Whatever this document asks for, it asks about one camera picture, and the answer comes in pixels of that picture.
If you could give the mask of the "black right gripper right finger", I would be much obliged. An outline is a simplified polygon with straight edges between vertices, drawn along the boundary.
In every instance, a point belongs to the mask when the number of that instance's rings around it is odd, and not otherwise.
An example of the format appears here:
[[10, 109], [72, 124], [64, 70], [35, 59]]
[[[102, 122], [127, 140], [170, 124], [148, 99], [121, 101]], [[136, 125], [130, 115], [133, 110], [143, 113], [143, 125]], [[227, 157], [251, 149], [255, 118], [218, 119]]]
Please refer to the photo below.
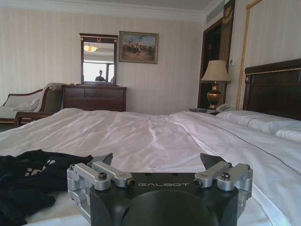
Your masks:
[[253, 170], [248, 164], [233, 166], [220, 156], [205, 153], [200, 154], [200, 159], [206, 170], [195, 174], [196, 187], [209, 188], [216, 180], [217, 187], [222, 191], [229, 192], [237, 188], [241, 196], [252, 196]]

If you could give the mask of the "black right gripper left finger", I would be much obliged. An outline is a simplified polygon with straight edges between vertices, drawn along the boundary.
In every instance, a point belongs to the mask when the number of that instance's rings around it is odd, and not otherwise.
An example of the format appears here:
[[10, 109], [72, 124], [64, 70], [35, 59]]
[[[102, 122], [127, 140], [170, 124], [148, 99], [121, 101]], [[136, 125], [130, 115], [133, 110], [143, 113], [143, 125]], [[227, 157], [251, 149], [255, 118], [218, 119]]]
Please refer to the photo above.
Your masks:
[[68, 194], [82, 215], [90, 215], [90, 189], [106, 191], [111, 183], [119, 188], [131, 188], [135, 180], [131, 173], [120, 171], [102, 161], [72, 164], [67, 169]]

